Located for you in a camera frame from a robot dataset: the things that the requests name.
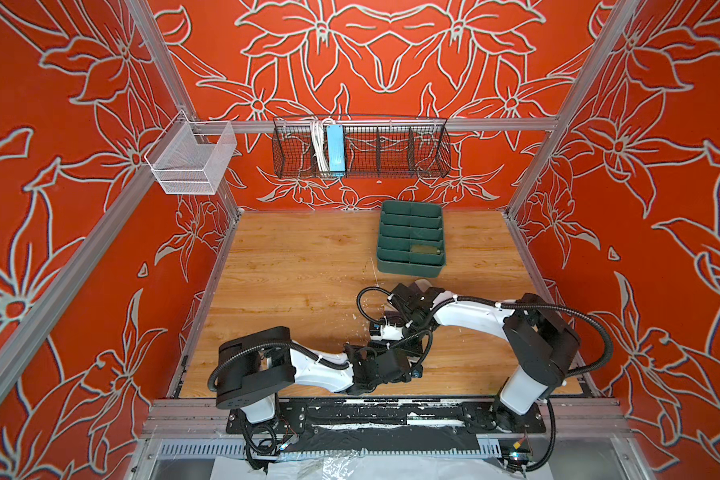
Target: vent grille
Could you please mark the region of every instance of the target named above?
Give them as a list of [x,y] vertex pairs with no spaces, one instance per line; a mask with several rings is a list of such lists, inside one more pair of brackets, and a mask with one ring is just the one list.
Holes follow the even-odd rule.
[[[478,438],[479,450],[392,450],[370,452],[361,450],[360,456],[425,456],[438,458],[500,458],[501,448],[496,438]],[[245,442],[240,438],[217,438],[213,440],[163,440],[160,459],[176,458],[229,458],[245,457]],[[314,452],[284,452],[281,461],[307,460],[310,458],[357,455],[346,450],[315,450]]]

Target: wooden table surface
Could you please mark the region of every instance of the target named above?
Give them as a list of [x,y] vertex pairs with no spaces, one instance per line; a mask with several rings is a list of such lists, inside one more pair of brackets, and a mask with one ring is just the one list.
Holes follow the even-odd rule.
[[[222,343],[288,326],[301,344],[341,352],[346,342],[365,345],[368,322],[357,312],[363,287],[392,290],[410,276],[376,270],[379,213],[246,212],[191,357],[182,398],[212,397],[206,388]],[[444,212],[447,264],[435,286],[492,300],[520,298],[534,287],[499,212]],[[381,293],[364,296],[365,309],[380,316]],[[486,333],[444,326],[434,333],[424,376],[381,385],[373,395],[491,395],[518,366],[506,341]],[[556,393],[581,393],[568,382]],[[325,396],[325,389],[290,386],[281,396]]]

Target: wire mesh basket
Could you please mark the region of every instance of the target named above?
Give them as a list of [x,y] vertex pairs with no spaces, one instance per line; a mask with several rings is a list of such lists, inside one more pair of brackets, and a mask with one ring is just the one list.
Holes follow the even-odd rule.
[[[344,170],[318,166],[314,120],[344,127]],[[374,115],[276,117],[272,160],[279,178],[438,178],[451,171],[451,138],[445,118]],[[328,158],[327,134],[323,153]]]
[[[211,123],[218,124],[216,130],[220,135],[195,133],[198,124]],[[214,194],[237,147],[231,123],[190,121],[180,111],[160,137],[163,136],[170,140],[156,141],[145,159],[165,193]]]

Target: floral pattern wall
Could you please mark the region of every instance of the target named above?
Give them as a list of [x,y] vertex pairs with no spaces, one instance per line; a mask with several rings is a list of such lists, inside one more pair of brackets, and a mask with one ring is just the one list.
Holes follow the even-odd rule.
[[518,223],[657,476],[720,478],[720,0],[642,1]]
[[[121,0],[0,0],[0,348],[175,113]],[[124,474],[230,220],[151,187],[0,406],[0,478]]]
[[[615,0],[150,0],[205,120],[289,114],[556,115]],[[254,210],[375,208],[389,198],[506,206],[544,138],[453,133],[446,178],[289,180],[265,134],[240,135],[226,176]]]

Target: black wire basket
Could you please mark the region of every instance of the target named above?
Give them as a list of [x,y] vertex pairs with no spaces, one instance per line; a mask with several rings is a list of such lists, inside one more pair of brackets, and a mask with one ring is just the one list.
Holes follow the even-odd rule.
[[[321,171],[310,124],[331,118],[344,127],[345,170]],[[278,178],[440,178],[451,171],[444,118],[378,115],[276,117],[272,159]],[[323,134],[324,155],[328,142]]]

